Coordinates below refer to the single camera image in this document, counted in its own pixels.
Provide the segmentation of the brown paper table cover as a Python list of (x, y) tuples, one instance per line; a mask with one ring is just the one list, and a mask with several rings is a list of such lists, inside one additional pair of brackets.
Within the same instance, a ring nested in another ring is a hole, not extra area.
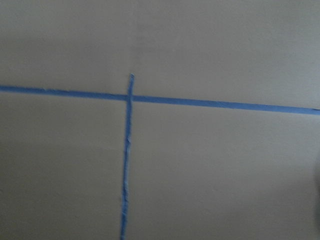
[(3, 0), (3, 240), (317, 240), (317, 0)]

